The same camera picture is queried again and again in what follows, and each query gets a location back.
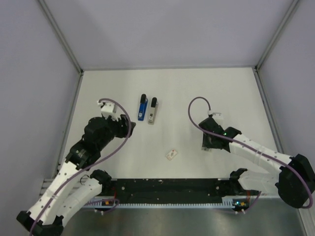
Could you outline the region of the staple box red logo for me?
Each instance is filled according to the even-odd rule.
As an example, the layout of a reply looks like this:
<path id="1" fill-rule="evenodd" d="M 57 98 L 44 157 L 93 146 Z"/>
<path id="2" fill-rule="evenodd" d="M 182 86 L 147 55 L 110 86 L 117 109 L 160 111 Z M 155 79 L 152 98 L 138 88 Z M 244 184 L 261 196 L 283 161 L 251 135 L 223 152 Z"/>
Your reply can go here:
<path id="1" fill-rule="evenodd" d="M 172 149 L 165 157 L 168 160 L 172 160 L 177 154 L 178 152 L 175 149 Z"/>

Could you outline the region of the aluminium frame post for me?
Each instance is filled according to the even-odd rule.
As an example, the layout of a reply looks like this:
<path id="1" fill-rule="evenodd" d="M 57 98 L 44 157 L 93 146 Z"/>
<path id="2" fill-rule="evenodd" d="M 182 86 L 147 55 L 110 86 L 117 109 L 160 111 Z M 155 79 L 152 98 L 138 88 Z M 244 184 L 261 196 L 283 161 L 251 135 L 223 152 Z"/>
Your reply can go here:
<path id="1" fill-rule="evenodd" d="M 285 15 L 281 19 L 279 25 L 276 28 L 276 31 L 273 33 L 271 39 L 269 40 L 266 48 L 264 49 L 261 57 L 259 58 L 256 66 L 255 71 L 258 73 L 261 68 L 263 67 L 264 63 L 268 59 L 269 55 L 271 54 L 272 50 L 276 46 L 277 42 L 279 41 L 281 35 L 283 34 L 285 28 L 293 18 L 295 12 L 299 8 L 299 5 L 301 4 L 302 0 L 292 0 L 287 11 L 285 12 Z"/>
<path id="2" fill-rule="evenodd" d="M 61 47 L 63 48 L 63 51 L 67 55 L 68 59 L 74 66 L 75 70 L 79 75 L 83 74 L 83 69 L 80 66 L 78 60 L 76 59 L 70 45 L 68 44 L 63 32 L 61 31 L 55 17 L 53 16 L 51 10 L 49 9 L 48 4 L 45 0 L 37 0 L 36 1 L 39 8 L 41 9 L 43 15 L 45 16 L 46 20 L 48 21 L 50 27 L 52 28 L 57 40 L 59 41 Z"/>

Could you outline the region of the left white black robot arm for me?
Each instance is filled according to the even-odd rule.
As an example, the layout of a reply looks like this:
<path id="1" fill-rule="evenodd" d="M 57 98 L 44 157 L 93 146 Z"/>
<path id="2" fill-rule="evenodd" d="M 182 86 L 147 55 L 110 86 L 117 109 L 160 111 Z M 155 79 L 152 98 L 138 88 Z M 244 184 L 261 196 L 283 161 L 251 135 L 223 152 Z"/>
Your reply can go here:
<path id="1" fill-rule="evenodd" d="M 17 221 L 32 236 L 59 236 L 72 216 L 98 194 L 111 191 L 111 177 L 104 170 L 94 170 L 76 191 L 74 185 L 100 163 L 101 151 L 114 139 L 126 140 L 135 122 L 128 115 L 95 117 L 84 128 L 82 138 L 70 149 L 55 179 L 40 199 Z"/>

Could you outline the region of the right aluminium frame post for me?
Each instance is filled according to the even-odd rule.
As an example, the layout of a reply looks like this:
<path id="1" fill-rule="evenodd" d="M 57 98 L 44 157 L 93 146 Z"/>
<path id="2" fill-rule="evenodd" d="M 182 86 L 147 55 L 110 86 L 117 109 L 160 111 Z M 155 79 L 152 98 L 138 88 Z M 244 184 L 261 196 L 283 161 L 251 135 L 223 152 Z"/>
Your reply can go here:
<path id="1" fill-rule="evenodd" d="M 269 40 L 266 48 L 264 49 L 261 57 L 259 58 L 256 66 L 255 71 L 258 73 L 261 68 L 263 67 L 264 63 L 268 59 L 269 55 L 271 54 L 272 50 L 276 46 L 277 42 L 279 41 L 281 35 L 283 34 L 285 28 L 293 18 L 295 12 L 299 8 L 299 5 L 301 4 L 302 0 L 292 0 L 287 11 L 285 12 L 285 15 L 281 19 L 279 25 L 276 28 L 276 31 L 273 33 L 271 39 Z"/>

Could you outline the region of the blue black stapler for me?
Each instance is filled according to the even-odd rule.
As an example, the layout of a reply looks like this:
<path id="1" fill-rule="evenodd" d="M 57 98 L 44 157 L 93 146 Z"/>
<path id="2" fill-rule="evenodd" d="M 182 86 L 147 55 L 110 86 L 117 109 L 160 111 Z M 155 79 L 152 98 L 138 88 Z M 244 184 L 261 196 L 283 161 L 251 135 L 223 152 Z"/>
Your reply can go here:
<path id="1" fill-rule="evenodd" d="M 138 110 L 138 116 L 137 116 L 138 121 L 144 120 L 147 105 L 148 105 L 148 98 L 146 94 L 142 94 L 140 98 L 139 110 Z"/>

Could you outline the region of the grey black stapler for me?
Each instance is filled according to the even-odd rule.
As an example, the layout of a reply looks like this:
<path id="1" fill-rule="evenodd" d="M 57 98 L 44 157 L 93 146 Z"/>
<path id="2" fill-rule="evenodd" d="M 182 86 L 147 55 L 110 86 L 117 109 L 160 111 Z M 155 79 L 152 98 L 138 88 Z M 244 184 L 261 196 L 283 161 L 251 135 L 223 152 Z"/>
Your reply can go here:
<path id="1" fill-rule="evenodd" d="M 153 97 L 151 100 L 151 105 L 148 109 L 148 124 L 153 125 L 155 123 L 156 115 L 158 111 L 158 99 Z"/>

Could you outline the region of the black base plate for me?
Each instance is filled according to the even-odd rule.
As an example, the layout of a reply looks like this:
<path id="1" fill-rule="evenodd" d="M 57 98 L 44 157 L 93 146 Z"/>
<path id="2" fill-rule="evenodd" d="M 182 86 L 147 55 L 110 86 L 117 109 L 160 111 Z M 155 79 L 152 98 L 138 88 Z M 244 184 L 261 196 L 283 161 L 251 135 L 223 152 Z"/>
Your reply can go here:
<path id="1" fill-rule="evenodd" d="M 117 197 L 121 204 L 206 204 L 221 203 L 237 192 L 229 180 L 216 178 L 121 178 L 102 194 Z"/>

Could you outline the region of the left aluminium frame post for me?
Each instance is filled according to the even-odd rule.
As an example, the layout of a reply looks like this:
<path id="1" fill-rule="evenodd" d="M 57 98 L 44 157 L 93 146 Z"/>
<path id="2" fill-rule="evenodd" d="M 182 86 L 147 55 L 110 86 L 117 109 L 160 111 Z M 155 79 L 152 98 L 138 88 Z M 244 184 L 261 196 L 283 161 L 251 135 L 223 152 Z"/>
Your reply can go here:
<path id="1" fill-rule="evenodd" d="M 68 59 L 74 66 L 75 70 L 79 75 L 83 74 L 83 69 L 80 66 L 78 60 L 76 59 L 70 45 L 68 44 L 63 32 L 61 31 L 55 17 L 53 16 L 51 10 L 49 9 L 48 4 L 45 0 L 37 0 L 36 1 L 39 8 L 41 9 L 43 15 L 45 16 L 46 20 L 48 21 L 50 27 L 52 28 L 57 40 L 59 41 L 61 47 L 63 48 L 63 51 L 67 55 Z"/>

